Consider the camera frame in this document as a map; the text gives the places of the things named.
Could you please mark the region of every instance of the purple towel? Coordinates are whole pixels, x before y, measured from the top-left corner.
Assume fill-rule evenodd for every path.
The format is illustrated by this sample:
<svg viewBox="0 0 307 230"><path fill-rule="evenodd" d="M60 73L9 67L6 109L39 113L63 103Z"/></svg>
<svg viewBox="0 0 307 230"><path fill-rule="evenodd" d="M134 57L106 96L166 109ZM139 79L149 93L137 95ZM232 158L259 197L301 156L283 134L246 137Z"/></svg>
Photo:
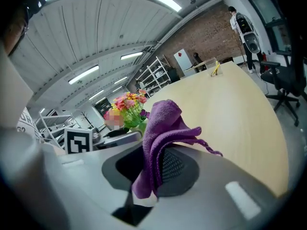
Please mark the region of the purple towel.
<svg viewBox="0 0 307 230"><path fill-rule="evenodd" d="M187 127L180 116L181 113L181 109L171 100L153 104L143 138L144 167L132 184L133 192L140 199L148 198L152 191L156 195L157 188L162 184L159 157L168 144L199 143L208 152L223 156L220 152L213 151L207 142L196 138L201 134L201 127Z"/></svg>

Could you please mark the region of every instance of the white shelving unit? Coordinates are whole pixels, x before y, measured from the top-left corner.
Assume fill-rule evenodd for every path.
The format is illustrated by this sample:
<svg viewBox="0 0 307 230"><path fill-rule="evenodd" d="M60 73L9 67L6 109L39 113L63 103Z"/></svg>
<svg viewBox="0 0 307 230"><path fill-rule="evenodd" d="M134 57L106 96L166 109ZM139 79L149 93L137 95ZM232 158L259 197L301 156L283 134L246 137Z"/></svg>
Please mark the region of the white shelving unit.
<svg viewBox="0 0 307 230"><path fill-rule="evenodd" d="M149 96L153 96L164 86L170 84L171 80L165 67L171 67L164 55L156 57L156 60L146 67L146 70L136 79L141 81Z"/></svg>
<svg viewBox="0 0 307 230"><path fill-rule="evenodd" d="M71 125L66 125L65 122L70 119L73 119L75 123ZM42 116L41 114L39 114L39 119L36 122L36 127L38 130L46 129L46 132L44 133L45 139L49 141L54 141L55 145L58 146L59 148L62 148L63 146L61 147L59 145L56 138L64 134L64 129L66 127L73 127L75 125L81 127L78 124L78 122L75 120L73 115ZM61 127L50 131L49 128L54 126L61 126Z"/></svg>

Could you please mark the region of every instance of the black mesh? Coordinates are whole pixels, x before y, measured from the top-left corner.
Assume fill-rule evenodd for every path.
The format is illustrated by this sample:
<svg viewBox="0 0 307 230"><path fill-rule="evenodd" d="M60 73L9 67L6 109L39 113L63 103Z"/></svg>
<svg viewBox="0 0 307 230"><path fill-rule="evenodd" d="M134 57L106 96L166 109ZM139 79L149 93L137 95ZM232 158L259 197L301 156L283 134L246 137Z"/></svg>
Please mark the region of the black mesh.
<svg viewBox="0 0 307 230"><path fill-rule="evenodd" d="M184 164L174 154L165 150L162 165L162 182L166 183L179 176L184 168Z"/></svg>

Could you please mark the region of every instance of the brick wall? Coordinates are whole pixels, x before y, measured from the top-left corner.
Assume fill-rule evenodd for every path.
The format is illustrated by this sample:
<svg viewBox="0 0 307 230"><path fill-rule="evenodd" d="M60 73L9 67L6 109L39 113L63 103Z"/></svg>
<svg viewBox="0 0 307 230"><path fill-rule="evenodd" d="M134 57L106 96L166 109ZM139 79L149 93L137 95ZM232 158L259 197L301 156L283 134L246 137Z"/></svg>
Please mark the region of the brick wall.
<svg viewBox="0 0 307 230"><path fill-rule="evenodd" d="M192 58L193 52L197 52L202 60L240 56L241 51L231 29L231 15L227 9L228 7L221 2L193 18L160 46L144 65L150 65L156 56L165 55L169 64L177 69L180 77L183 77L184 74L174 57L182 48Z"/></svg>

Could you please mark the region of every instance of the curved desk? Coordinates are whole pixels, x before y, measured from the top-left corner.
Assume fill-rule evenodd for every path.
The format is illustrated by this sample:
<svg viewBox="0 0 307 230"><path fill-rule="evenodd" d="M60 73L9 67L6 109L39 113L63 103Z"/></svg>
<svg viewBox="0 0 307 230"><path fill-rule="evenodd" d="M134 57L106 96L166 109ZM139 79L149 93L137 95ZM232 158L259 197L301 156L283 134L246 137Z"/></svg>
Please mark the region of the curved desk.
<svg viewBox="0 0 307 230"><path fill-rule="evenodd" d="M231 61L221 69L222 75L209 77L202 71L165 86L144 109L173 100L189 127L202 128L201 139L280 196L287 190L288 155L277 116L240 67ZM198 144L192 147L203 150Z"/></svg>

